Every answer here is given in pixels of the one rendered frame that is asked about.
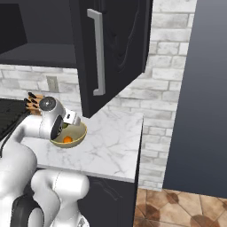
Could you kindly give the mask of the black hob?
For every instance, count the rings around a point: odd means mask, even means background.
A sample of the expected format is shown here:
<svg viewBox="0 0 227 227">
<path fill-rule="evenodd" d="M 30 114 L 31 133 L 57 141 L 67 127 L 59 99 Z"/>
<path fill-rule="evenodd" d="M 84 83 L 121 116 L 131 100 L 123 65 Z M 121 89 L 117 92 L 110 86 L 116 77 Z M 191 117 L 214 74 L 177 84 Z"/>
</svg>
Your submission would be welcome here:
<svg viewBox="0 0 227 227">
<path fill-rule="evenodd" d="M 0 141 L 6 137 L 21 117 L 29 115 L 26 100 L 0 98 Z"/>
</svg>

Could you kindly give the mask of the black base cabinet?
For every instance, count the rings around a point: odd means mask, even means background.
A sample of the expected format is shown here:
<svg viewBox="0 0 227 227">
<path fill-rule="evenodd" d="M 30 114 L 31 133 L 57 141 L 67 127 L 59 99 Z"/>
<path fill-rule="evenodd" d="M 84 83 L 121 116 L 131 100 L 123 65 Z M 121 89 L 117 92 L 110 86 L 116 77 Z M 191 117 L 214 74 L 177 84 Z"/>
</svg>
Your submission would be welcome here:
<svg viewBox="0 0 227 227">
<path fill-rule="evenodd" d="M 94 176 L 89 181 L 89 192 L 78 207 L 90 227 L 133 227 L 136 184 Z"/>
</svg>

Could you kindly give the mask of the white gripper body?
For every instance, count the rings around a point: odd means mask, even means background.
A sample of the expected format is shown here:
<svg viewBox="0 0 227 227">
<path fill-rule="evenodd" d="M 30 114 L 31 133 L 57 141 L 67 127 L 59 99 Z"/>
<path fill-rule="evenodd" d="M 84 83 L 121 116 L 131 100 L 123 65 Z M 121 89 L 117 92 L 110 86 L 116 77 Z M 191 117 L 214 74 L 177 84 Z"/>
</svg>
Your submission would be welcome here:
<svg viewBox="0 0 227 227">
<path fill-rule="evenodd" d="M 79 117 L 79 115 L 76 112 L 68 110 L 67 111 L 67 122 L 69 124 L 79 126 L 80 122 L 81 122 L 81 118 Z"/>
</svg>

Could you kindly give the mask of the wooden knife block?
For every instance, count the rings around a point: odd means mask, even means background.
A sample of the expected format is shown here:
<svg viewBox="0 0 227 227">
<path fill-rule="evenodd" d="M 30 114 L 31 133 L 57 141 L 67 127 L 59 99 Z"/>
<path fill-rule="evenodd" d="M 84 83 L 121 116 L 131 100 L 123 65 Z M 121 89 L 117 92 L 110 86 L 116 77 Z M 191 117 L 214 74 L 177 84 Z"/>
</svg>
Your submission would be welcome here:
<svg viewBox="0 0 227 227">
<path fill-rule="evenodd" d="M 25 98 L 26 109 L 34 115 L 40 115 L 41 109 L 39 107 L 40 101 L 44 98 L 44 95 L 34 94 L 32 92 L 28 93 L 28 98 Z"/>
</svg>

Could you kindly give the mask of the black cabinet door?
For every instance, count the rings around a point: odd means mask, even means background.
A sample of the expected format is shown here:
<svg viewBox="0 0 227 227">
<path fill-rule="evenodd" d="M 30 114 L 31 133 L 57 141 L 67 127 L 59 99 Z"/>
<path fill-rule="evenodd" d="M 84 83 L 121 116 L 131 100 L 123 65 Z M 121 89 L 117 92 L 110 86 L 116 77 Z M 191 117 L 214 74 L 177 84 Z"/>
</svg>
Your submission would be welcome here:
<svg viewBox="0 0 227 227">
<path fill-rule="evenodd" d="M 98 87 L 93 9 L 103 14 L 106 94 Z M 153 0 L 70 0 L 82 115 L 90 118 L 145 71 Z"/>
</svg>

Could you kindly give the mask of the beige bowl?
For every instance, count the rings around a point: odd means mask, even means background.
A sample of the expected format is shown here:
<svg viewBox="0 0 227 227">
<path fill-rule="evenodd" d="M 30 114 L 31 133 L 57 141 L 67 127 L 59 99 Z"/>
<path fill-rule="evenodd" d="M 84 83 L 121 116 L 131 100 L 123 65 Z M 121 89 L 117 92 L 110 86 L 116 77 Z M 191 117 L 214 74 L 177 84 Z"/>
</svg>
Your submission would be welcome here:
<svg viewBox="0 0 227 227">
<path fill-rule="evenodd" d="M 87 134 L 87 126 L 80 122 L 79 126 L 68 125 L 67 128 L 62 129 L 61 133 L 51 142 L 60 148 L 72 148 L 79 145 Z M 71 143 L 63 143 L 63 139 L 66 136 L 70 136 L 73 141 Z"/>
</svg>

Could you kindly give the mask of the black wall cabinet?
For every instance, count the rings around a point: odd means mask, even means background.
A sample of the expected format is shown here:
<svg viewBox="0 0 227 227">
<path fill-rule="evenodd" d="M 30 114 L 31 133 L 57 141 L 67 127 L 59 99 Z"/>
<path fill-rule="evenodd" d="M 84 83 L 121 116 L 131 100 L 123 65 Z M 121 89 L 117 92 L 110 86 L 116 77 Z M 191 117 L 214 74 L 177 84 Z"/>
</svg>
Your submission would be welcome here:
<svg viewBox="0 0 227 227">
<path fill-rule="evenodd" d="M 0 0 L 0 64 L 75 68 L 70 0 Z"/>
</svg>

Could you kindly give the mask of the grey wall outlet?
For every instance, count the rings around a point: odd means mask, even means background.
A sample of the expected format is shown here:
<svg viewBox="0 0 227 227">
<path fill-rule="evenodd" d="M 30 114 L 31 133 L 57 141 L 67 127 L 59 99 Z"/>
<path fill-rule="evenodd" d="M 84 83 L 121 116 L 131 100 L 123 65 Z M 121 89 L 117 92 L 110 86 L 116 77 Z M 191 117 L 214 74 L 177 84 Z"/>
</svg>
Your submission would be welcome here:
<svg viewBox="0 0 227 227">
<path fill-rule="evenodd" d="M 47 83 L 50 92 L 59 92 L 58 79 L 56 76 L 47 76 Z"/>
</svg>

